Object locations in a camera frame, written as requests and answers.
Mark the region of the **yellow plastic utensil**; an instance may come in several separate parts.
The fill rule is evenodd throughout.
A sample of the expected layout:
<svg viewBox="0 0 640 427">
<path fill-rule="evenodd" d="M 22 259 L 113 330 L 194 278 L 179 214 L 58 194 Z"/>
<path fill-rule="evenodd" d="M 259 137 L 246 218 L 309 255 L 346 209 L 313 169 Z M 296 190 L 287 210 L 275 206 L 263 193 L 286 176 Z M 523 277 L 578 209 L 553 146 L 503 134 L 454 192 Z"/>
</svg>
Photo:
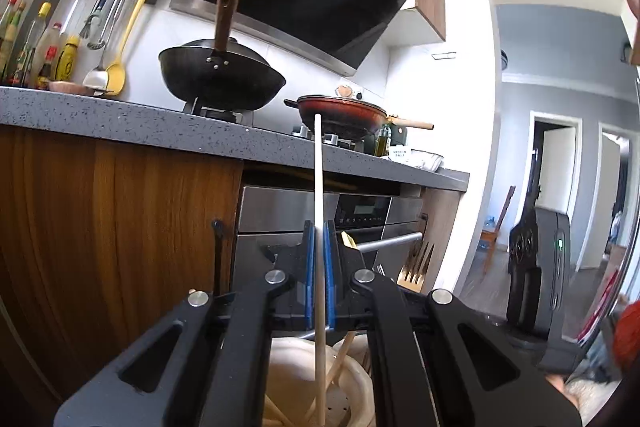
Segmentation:
<svg viewBox="0 0 640 427">
<path fill-rule="evenodd" d="M 355 239 L 352 238 L 352 236 L 350 236 L 347 232 L 345 231 L 341 231 L 341 238 L 343 241 L 343 244 L 348 247 L 348 248 L 352 248 L 352 249 L 357 249 L 358 246 L 355 242 Z"/>
</svg>

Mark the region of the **gold fork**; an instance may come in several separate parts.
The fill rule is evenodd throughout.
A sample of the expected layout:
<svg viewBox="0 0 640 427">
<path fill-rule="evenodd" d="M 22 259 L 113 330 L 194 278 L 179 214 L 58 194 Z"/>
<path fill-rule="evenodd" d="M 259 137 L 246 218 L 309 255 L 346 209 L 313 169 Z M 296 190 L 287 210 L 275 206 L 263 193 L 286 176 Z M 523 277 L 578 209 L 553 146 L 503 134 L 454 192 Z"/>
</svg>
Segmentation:
<svg viewBox="0 0 640 427">
<path fill-rule="evenodd" d="M 423 242 L 420 247 L 414 248 L 399 272 L 397 284 L 410 289 L 410 291 L 420 293 L 434 249 L 435 245 L 427 241 Z"/>
</svg>

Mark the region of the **wooden chair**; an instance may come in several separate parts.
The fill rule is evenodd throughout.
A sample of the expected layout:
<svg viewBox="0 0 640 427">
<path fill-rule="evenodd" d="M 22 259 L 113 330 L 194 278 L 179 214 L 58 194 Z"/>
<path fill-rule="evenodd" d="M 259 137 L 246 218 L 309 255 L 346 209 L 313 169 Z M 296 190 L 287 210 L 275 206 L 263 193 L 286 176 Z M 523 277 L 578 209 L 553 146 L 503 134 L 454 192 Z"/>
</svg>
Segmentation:
<svg viewBox="0 0 640 427">
<path fill-rule="evenodd" d="M 506 193 L 506 199 L 504 200 L 500 215 L 495 226 L 491 229 L 484 229 L 482 233 L 480 233 L 480 239 L 488 245 L 487 255 L 483 265 L 483 274 L 486 275 L 491 267 L 492 258 L 494 257 L 497 242 L 500 234 L 501 225 L 503 224 L 503 220 L 506 217 L 506 212 L 509 209 L 511 204 L 512 197 L 515 193 L 515 186 L 511 185 L 509 187 L 508 193 Z"/>
</svg>

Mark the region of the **yellow mustard bottle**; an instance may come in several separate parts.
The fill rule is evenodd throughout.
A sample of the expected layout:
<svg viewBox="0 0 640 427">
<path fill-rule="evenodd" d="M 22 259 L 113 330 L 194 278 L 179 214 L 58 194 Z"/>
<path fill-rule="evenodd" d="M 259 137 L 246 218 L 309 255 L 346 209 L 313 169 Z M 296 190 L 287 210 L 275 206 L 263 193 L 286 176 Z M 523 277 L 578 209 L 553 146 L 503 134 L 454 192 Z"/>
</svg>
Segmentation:
<svg viewBox="0 0 640 427">
<path fill-rule="evenodd" d="M 63 51 L 58 59 L 58 64 L 56 65 L 55 81 L 72 80 L 79 45 L 80 38 L 78 36 L 72 35 L 66 40 Z"/>
</svg>

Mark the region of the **wooden kitchen cabinet door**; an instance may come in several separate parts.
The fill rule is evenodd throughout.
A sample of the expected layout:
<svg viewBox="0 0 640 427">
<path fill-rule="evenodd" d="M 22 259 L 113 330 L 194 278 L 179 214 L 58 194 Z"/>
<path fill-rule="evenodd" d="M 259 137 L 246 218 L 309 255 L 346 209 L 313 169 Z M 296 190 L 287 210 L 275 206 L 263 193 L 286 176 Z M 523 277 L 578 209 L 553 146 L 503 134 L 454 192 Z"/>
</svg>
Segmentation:
<svg viewBox="0 0 640 427">
<path fill-rule="evenodd" d="M 191 289 L 230 281 L 242 162 L 3 126 L 1 302 L 63 401 Z"/>
</svg>

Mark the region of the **clear oil bottle yellow cap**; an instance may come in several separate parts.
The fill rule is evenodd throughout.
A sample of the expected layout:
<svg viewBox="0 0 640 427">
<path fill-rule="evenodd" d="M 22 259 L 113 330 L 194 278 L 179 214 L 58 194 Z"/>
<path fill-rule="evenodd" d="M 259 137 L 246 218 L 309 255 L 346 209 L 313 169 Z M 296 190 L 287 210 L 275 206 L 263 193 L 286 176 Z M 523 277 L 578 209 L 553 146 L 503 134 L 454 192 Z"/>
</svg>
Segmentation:
<svg viewBox="0 0 640 427">
<path fill-rule="evenodd" d="M 25 42 L 18 54 L 14 75 L 11 79 L 13 86 L 27 87 L 29 84 L 30 70 L 34 60 L 35 49 L 43 31 L 47 27 L 47 17 L 50 13 L 51 3 L 43 2 L 36 18 L 30 24 Z"/>
</svg>

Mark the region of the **wooden chopstick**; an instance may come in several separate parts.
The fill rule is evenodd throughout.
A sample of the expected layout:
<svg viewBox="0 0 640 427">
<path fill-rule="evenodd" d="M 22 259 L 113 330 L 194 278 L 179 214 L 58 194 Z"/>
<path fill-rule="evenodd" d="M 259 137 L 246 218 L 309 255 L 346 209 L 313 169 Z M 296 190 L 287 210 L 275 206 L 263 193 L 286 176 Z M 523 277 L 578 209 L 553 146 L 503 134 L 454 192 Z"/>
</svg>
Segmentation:
<svg viewBox="0 0 640 427">
<path fill-rule="evenodd" d="M 277 418 L 278 421 L 280 421 L 280 423 L 285 426 L 285 427 L 294 427 L 294 424 L 292 423 L 292 421 L 290 421 L 288 419 L 288 417 L 285 415 L 285 413 L 283 413 L 275 404 L 274 402 L 269 398 L 269 395 L 265 395 L 265 408 L 270 412 L 273 413 L 274 417 Z"/>
<path fill-rule="evenodd" d="M 326 357 L 326 283 L 324 283 L 323 257 L 324 205 L 323 205 L 323 160 L 322 119 L 314 115 L 314 326 L 316 326 L 316 356 L 322 352 Z"/>
<path fill-rule="evenodd" d="M 329 385 L 333 383 L 334 378 L 338 376 L 338 373 L 340 373 L 343 362 L 346 359 L 348 350 L 355 337 L 355 331 L 350 331 L 346 334 L 343 339 L 342 347 L 337 351 L 337 356 L 329 369 L 326 368 L 326 358 L 324 357 L 324 354 L 320 352 L 316 356 L 317 393 L 314 401 L 311 402 L 311 405 L 306 412 L 305 421 L 310 421 L 311 418 L 317 416 L 318 425 L 326 425 L 326 392 L 329 389 Z"/>
</svg>

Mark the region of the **yellow hanging spatula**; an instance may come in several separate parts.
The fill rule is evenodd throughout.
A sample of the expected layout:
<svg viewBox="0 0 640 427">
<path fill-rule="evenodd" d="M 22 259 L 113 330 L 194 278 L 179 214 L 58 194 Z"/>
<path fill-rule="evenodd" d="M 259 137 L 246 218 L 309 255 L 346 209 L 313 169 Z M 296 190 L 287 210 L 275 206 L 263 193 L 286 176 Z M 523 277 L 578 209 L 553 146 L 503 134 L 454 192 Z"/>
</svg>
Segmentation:
<svg viewBox="0 0 640 427">
<path fill-rule="evenodd" d="M 131 34 L 131 31 L 134 29 L 134 24 L 136 23 L 142 6 L 145 4 L 146 0 L 137 0 L 134 5 L 134 9 L 132 10 L 127 26 L 122 34 L 122 38 L 120 39 L 119 47 L 117 53 L 114 57 L 113 62 L 108 65 L 106 69 L 107 80 L 106 80 L 106 95 L 109 96 L 117 96 L 122 93 L 124 90 L 125 82 L 126 82 L 126 69 L 124 65 L 124 52 L 126 49 L 126 45 Z"/>
</svg>

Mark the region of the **red-brown frying pan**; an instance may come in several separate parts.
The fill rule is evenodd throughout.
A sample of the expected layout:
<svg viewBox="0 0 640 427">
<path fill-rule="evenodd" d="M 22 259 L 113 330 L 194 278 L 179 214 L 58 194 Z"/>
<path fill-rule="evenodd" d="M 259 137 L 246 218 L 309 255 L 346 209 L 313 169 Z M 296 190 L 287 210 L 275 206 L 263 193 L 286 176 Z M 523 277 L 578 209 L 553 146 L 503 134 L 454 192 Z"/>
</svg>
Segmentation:
<svg viewBox="0 0 640 427">
<path fill-rule="evenodd" d="M 297 100 L 286 98 L 283 103 L 297 110 L 302 123 L 310 131 L 314 131 L 314 117 L 319 115 L 323 134 L 335 134 L 352 142 L 359 142 L 368 135 L 375 135 L 384 124 L 423 130 L 434 129 L 434 124 L 388 115 L 382 107 L 356 98 L 312 94 L 300 96 Z"/>
</svg>

